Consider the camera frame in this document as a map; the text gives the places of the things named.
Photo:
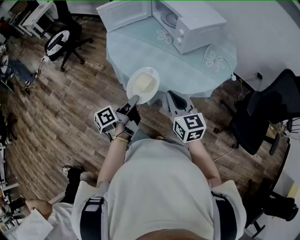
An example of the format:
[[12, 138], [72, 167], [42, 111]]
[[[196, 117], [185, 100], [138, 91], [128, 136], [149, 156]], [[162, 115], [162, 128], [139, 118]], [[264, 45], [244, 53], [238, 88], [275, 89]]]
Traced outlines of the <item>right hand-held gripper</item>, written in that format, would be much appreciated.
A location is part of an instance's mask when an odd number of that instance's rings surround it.
[[206, 124], [202, 113], [194, 108], [191, 99], [179, 92], [169, 90], [167, 102], [175, 135], [183, 143], [202, 139]]

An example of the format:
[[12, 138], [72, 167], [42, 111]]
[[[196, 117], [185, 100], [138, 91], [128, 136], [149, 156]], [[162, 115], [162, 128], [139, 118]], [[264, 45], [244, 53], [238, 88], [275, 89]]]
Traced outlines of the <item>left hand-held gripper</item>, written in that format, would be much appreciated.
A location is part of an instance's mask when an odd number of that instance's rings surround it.
[[124, 125], [124, 132], [129, 135], [128, 139], [132, 140], [138, 132], [138, 124], [141, 120], [136, 108], [139, 99], [139, 95], [134, 95], [127, 103], [115, 111], [109, 105], [96, 112], [94, 114], [94, 122], [100, 134], [105, 134], [112, 141], [112, 134], [116, 129], [116, 124], [122, 123]]

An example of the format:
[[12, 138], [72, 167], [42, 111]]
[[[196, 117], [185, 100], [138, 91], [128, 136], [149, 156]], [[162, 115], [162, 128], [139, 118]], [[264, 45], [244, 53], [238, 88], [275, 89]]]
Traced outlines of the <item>person's left hand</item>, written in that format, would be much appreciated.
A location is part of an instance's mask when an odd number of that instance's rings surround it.
[[125, 125], [121, 122], [116, 123], [116, 128], [115, 128], [115, 132], [114, 132], [114, 135], [116, 137], [128, 139], [128, 134], [124, 131], [124, 126]]

